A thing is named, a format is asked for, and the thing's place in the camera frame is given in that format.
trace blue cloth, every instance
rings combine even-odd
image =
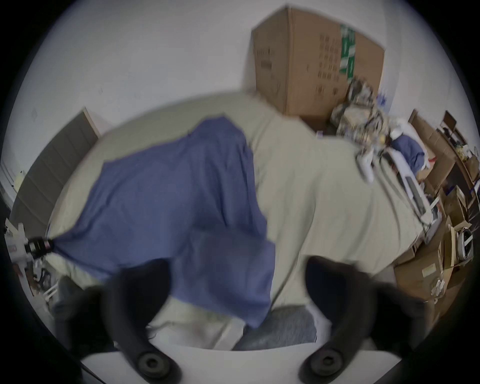
[[[421,170],[425,153],[415,140],[407,135],[400,135],[392,141],[392,148],[402,153],[414,175]]]
[[[257,327],[270,308],[275,246],[255,195],[253,154],[224,117],[107,162],[56,252],[100,280],[170,259],[172,295]]]

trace beige bedsheet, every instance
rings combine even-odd
[[[71,228],[100,174],[102,164],[185,135],[202,119],[225,114],[243,130],[253,150],[258,204],[276,244],[273,307],[308,301],[303,285],[305,255],[356,262],[376,274],[404,252],[422,231],[389,167],[376,163],[367,184],[355,162],[358,148],[340,139],[318,139],[297,118],[286,118],[257,96],[232,93],[186,101],[147,113],[101,137],[78,166],[50,220],[49,235]],[[431,214],[423,218],[431,221]],[[57,255],[48,261],[82,287],[96,281]],[[223,321],[224,316],[170,299],[155,319]]]

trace stacked cardboard boxes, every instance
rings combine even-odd
[[[470,223],[464,218],[465,197],[458,187],[448,196],[439,192],[443,221],[429,244],[412,247],[396,260],[397,286],[434,306],[434,319],[443,316],[455,299],[470,265],[457,257],[457,234]]]

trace cardboard box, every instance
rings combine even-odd
[[[456,185],[455,188],[453,188],[450,191],[450,193],[446,196],[445,201],[453,200],[453,199],[458,199],[463,205],[463,207],[465,209],[467,208],[467,201],[465,199],[465,195],[458,185]]]
[[[416,109],[413,110],[408,122],[437,156],[435,165],[425,178],[426,192],[435,194],[455,165],[456,153],[441,134],[418,115]]]
[[[452,225],[456,226],[467,218],[467,204],[465,195],[458,186],[451,191],[445,200],[445,213],[452,219]]]
[[[394,268],[398,288],[425,301],[441,297],[448,285],[451,273],[444,280],[444,235],[451,226],[447,217],[429,244],[423,244],[415,258]]]
[[[445,315],[454,302],[458,292],[460,291],[461,285],[457,285],[452,288],[447,288],[443,297],[438,299],[435,304],[435,318],[440,318]]]
[[[435,166],[435,162],[437,161],[436,154],[428,147],[427,144],[424,143],[424,145],[425,145],[425,148],[427,148],[428,161],[430,163],[430,168],[425,168],[417,172],[418,182],[422,182],[428,177],[428,175],[430,175],[430,172],[432,171],[433,167]]]
[[[465,162],[465,167],[467,168],[468,174],[472,178],[472,181],[475,181],[479,175],[479,160],[475,155]]]
[[[287,7],[252,36],[257,90],[285,115],[328,119],[352,76],[378,91],[384,50],[346,25]]]

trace cluttered pile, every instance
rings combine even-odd
[[[253,31],[253,42],[257,91],[270,104],[317,134],[359,144],[357,165],[366,182],[373,182],[379,159],[397,174],[424,227],[394,263],[397,285],[443,315],[473,257],[473,237],[465,196],[446,182],[455,159],[442,133],[416,111],[410,120],[383,111],[377,93],[384,51],[346,25],[285,8]],[[475,180],[477,157],[451,124],[442,128]]]

